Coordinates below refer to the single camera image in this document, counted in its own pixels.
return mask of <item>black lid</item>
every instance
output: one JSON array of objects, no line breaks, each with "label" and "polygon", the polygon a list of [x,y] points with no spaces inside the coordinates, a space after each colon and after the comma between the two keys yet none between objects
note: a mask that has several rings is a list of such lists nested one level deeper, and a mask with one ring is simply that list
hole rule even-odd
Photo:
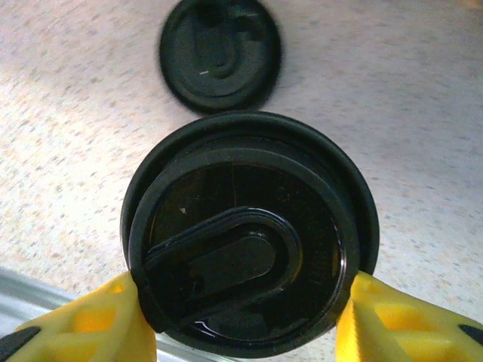
[{"label": "black lid", "polygon": [[[374,270],[378,231],[350,159],[316,130],[263,112],[170,135],[134,175],[122,211],[148,322],[235,357],[280,354],[335,325],[358,269]],[[298,266],[277,271],[280,260]]]},{"label": "black lid", "polygon": [[182,0],[165,23],[159,59],[166,84],[189,108],[246,109],[273,89],[281,43],[256,0]]}]

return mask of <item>stainless steel surface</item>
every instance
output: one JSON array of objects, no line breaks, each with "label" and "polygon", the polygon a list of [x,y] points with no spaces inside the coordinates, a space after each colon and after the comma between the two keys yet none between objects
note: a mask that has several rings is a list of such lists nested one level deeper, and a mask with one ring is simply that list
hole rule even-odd
[{"label": "stainless steel surface", "polygon": [[[76,295],[48,284],[0,268],[0,337],[33,318],[71,302]],[[164,335],[157,335],[158,361],[163,362],[233,362],[181,345]]]}]

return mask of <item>countertop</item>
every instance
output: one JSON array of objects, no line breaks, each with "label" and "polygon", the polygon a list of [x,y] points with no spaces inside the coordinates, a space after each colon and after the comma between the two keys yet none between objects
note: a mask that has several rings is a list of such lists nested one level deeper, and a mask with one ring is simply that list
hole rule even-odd
[{"label": "countertop", "polygon": [[[375,275],[483,321],[483,10],[478,0],[266,0],[285,59],[263,109],[319,129],[380,216]],[[0,0],[0,264],[83,294],[125,270],[138,164],[198,116],[156,47],[174,0]],[[272,360],[334,360],[333,334]]]}]

